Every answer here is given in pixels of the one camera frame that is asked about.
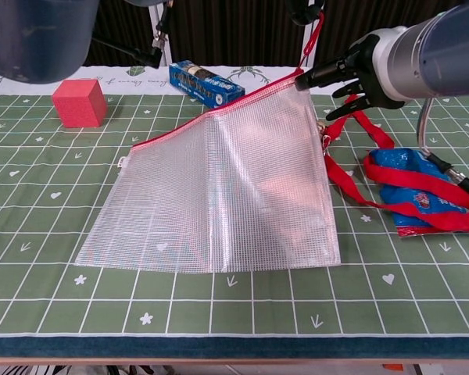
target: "red zipper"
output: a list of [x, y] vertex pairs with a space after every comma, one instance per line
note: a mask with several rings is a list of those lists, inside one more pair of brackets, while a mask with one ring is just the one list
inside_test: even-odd
[[217, 116], [217, 115], [220, 115], [220, 114], [225, 114], [225, 113], [227, 113], [231, 110], [235, 110], [239, 107], [242, 107], [242, 106], [245, 106], [245, 105], [248, 105], [248, 104], [252, 104], [252, 103], [254, 103], [254, 102], [256, 102], [260, 99], [266, 98], [267, 96], [269, 96], [273, 93], [273, 92], [271, 92], [271, 89], [276, 89], [277, 91], [280, 91], [283, 88], [287, 88], [288, 86], [290, 86], [291, 84], [294, 83], [294, 80], [292, 78], [300, 75], [301, 73], [303, 73], [303, 70], [300, 69], [300, 68], [297, 68], [297, 69], [295, 69], [295, 71], [293, 73], [289, 74], [288, 76], [283, 77], [279, 80], [276, 80], [275, 82], [272, 82], [272, 83], [270, 83], [270, 84], [268, 84], [264, 87], [261, 87], [261, 88], [255, 90], [254, 92], [252, 92], [248, 95], [242, 96], [241, 98], [238, 98], [238, 99], [234, 100], [231, 103], [228, 103], [226, 105], [222, 105], [221, 107], [218, 107], [218, 108], [215, 108], [215, 109], [211, 109], [209, 112], [205, 112], [202, 115], [200, 115], [200, 116], [198, 116], [198, 117], [196, 117], [192, 120], [189, 120], [187, 123], [185, 123], [181, 127], [178, 127], [177, 129], [174, 129], [172, 131], [169, 131], [168, 133], [162, 134], [159, 137], [149, 139], [149, 140], [143, 141], [141, 143], [137, 143], [136, 145], [132, 146], [131, 151], [134, 150], [134, 149], [143, 148], [144, 146], [149, 145], [149, 144], [151, 144], [153, 142], [156, 142], [158, 140], [165, 141], [165, 139], [170, 138], [174, 135], [177, 135], [177, 134], [183, 132], [184, 130], [187, 130], [188, 128], [192, 127], [196, 123], [206, 119], [209, 116]]

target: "blue box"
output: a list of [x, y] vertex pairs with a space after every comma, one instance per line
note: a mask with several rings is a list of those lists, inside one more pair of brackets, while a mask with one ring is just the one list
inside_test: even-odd
[[169, 65], [169, 80], [209, 108], [225, 105], [245, 95], [245, 89], [189, 60]]

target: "red strap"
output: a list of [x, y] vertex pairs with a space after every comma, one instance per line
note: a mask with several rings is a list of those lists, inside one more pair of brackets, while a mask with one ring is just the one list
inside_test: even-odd
[[[357, 95], [351, 95], [345, 101], [346, 103], [356, 99]], [[380, 148], [394, 148], [394, 141], [379, 127], [373, 125], [370, 119], [363, 112], [354, 112], [352, 115], [344, 116], [327, 127], [325, 134], [330, 137], [330, 142], [334, 141], [342, 132], [345, 122], [353, 116], [362, 128], [370, 135], [374, 142]]]
[[345, 194], [363, 205], [371, 205], [378, 209], [389, 209], [394, 213], [417, 217], [426, 223], [444, 231], [469, 232], [469, 212], [421, 213], [412, 203], [399, 203], [395, 205], [379, 205], [366, 200], [356, 188], [353, 179], [329, 156], [325, 155], [328, 177], [335, 182]]
[[325, 15], [323, 12], [320, 12], [318, 15], [318, 24], [316, 29], [314, 29], [313, 33], [310, 36], [310, 39], [306, 43], [306, 47], [304, 47], [304, 56], [303, 59], [300, 60], [299, 67], [304, 63], [304, 59], [310, 55], [311, 51], [313, 51], [314, 45], [316, 44], [318, 37], [320, 36], [321, 28], [323, 26], [323, 22], [325, 21]]
[[368, 155], [363, 161], [367, 177], [380, 184], [428, 191], [446, 201], [469, 209], [469, 193], [439, 178], [410, 170], [378, 166]]

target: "mesh zipper pouch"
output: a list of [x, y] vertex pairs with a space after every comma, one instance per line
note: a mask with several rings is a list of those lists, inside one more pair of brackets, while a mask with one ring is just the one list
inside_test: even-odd
[[340, 263], [298, 72], [135, 145], [76, 263], [180, 273]]

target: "black curtain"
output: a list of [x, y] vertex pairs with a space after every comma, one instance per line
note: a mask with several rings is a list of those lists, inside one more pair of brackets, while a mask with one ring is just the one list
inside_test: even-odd
[[[315, 64], [342, 54], [371, 30], [412, 26], [460, 0], [327, 0]], [[283, 0], [175, 0], [170, 48], [173, 61], [199, 65], [295, 66], [304, 28], [289, 18]], [[148, 51], [148, 8], [124, 0], [101, 0], [95, 32]], [[85, 65], [137, 65], [130, 56], [92, 42]]]
[[[94, 32], [122, 45], [148, 51], [153, 39], [149, 9], [124, 0], [101, 0]], [[139, 63], [129, 55], [93, 41], [84, 65], [133, 66]]]
[[178, 0], [170, 49], [199, 65], [295, 66], [303, 35], [283, 0]]

